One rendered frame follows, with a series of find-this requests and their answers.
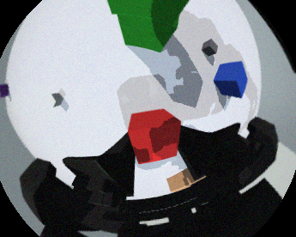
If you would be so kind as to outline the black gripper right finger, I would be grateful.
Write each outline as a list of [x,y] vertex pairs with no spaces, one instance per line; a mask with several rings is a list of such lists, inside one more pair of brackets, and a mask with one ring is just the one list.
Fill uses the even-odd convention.
[[193,180],[199,180],[205,173],[208,164],[212,162],[220,144],[240,130],[240,123],[234,123],[216,132],[203,132],[181,125],[179,132],[178,152],[188,167]]

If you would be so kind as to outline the red block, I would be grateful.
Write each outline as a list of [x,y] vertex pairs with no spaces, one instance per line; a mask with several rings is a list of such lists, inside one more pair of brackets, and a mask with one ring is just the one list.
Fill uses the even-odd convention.
[[128,137],[138,164],[178,156],[181,121],[165,108],[133,112]]

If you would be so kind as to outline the purple block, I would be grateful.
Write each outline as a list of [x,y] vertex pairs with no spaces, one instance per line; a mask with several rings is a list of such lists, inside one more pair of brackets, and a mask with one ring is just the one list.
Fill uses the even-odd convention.
[[6,95],[9,94],[8,84],[0,85],[0,97],[6,98]]

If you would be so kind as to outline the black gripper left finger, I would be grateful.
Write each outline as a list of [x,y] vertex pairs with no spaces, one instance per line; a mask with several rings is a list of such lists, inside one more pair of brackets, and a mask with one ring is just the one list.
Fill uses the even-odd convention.
[[127,197],[134,197],[136,157],[128,132],[119,142],[99,156],[63,157],[63,164],[72,173],[85,177],[106,178]]

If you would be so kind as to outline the blue block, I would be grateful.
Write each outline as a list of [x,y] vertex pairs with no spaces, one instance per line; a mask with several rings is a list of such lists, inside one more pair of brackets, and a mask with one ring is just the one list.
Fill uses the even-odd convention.
[[246,70],[243,61],[220,64],[216,71],[214,83],[222,95],[243,98],[247,84]]

